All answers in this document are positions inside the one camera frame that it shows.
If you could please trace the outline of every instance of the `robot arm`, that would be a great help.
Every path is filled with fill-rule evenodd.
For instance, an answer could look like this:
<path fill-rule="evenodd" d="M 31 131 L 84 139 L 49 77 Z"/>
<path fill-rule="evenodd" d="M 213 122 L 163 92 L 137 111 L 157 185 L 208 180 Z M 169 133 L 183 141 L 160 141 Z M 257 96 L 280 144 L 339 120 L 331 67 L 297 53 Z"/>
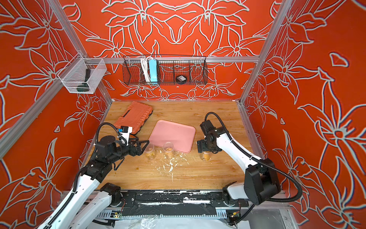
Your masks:
<path fill-rule="evenodd" d="M 197 141 L 198 152 L 224 150 L 245 173 L 245 182 L 234 182 L 223 188 L 225 203 L 231 204 L 237 199 L 249 199 L 255 205 L 259 205 L 281 191 L 277 173 L 252 160 L 256 158 L 274 167 L 270 159 L 262 160 L 231 136 L 232 141 L 251 155 L 247 157 L 232 143 L 223 127 L 214 127 L 210 120 L 204 121 L 200 127 L 205 139 Z"/>
<path fill-rule="evenodd" d="M 127 155 L 142 155 L 149 141 L 138 141 L 138 138 L 129 139 L 131 132 L 132 127 L 122 126 L 119 129 L 119 138 L 123 137 L 126 140 L 123 145 L 122 141 L 116 141 L 114 136 L 105 136 L 96 143 L 96 150 L 91 156 L 91 160 L 78 172 L 74 181 L 76 186 L 68 193 L 51 216 L 38 227 L 39 229 L 85 229 L 107 206 L 111 204 L 117 206 L 121 203 L 121 188 L 107 183 L 101 188 L 93 201 L 77 214 L 89 195 L 112 170 L 112 165 L 116 161 L 123 161 Z"/>

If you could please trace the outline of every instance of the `black round object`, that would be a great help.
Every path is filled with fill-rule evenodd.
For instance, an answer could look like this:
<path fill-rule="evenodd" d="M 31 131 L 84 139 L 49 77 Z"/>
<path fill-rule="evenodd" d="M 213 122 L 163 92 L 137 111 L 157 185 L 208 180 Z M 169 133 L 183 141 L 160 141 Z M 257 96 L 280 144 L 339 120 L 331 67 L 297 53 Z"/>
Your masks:
<path fill-rule="evenodd" d="M 102 137 L 102 139 L 99 142 L 104 145 L 108 145 L 110 143 L 113 143 L 115 140 L 116 140 L 115 136 L 108 135 L 108 136 Z"/>
<path fill-rule="evenodd" d="M 187 77 L 185 77 L 184 75 L 179 75 L 175 78 L 175 81 L 178 84 L 185 84 L 187 82 Z"/>

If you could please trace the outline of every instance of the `pink tray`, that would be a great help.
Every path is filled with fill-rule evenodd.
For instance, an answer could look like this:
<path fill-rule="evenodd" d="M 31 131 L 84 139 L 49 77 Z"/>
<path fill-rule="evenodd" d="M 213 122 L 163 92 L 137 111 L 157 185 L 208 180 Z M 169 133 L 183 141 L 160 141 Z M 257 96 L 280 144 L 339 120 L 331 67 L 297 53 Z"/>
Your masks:
<path fill-rule="evenodd" d="M 166 142 L 171 142 L 174 145 L 174 150 L 189 153 L 192 148 L 195 133 L 196 129 L 193 126 L 159 120 L 156 122 L 149 141 L 161 147 Z"/>

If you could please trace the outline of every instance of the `blue power strip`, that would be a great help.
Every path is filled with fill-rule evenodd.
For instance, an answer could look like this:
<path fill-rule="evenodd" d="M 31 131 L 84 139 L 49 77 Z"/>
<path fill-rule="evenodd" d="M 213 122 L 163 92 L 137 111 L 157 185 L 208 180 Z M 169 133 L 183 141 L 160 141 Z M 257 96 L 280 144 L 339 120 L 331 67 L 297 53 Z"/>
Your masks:
<path fill-rule="evenodd" d="M 157 75 L 157 64 L 156 60 L 149 60 L 149 69 L 150 69 L 150 81 L 151 82 L 158 82 L 158 75 Z"/>

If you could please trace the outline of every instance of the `floral wall pattern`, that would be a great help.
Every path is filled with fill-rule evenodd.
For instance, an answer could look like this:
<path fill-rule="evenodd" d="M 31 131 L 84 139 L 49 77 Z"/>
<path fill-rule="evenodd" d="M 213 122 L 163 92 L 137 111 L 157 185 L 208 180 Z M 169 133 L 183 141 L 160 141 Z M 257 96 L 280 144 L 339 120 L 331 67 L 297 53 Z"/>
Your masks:
<path fill-rule="evenodd" d="M 364 1 L 295 0 L 244 103 L 263 154 L 302 185 L 300 228 L 366 225 L 365 20 Z"/>
<path fill-rule="evenodd" d="M 280 0 L 60 0 L 90 57 L 178 54 L 259 55 Z M 122 67 L 108 66 L 103 83 L 115 100 L 238 99 L 253 63 L 209 65 L 203 86 L 127 86 Z"/>
<path fill-rule="evenodd" d="M 0 0 L 0 40 L 2 137 L 76 51 L 45 0 Z M 0 228 L 34 228 L 51 214 L 107 106 L 98 89 L 79 95 L 62 88 L 52 99 L 0 160 Z"/>
<path fill-rule="evenodd" d="M 0 138 L 76 51 L 45 0 L 0 0 Z"/>
<path fill-rule="evenodd" d="M 62 191 L 70 190 L 107 106 L 99 89 L 79 95 L 62 88 L 52 99 L 0 160 L 0 228 L 35 228 L 52 213 Z"/>

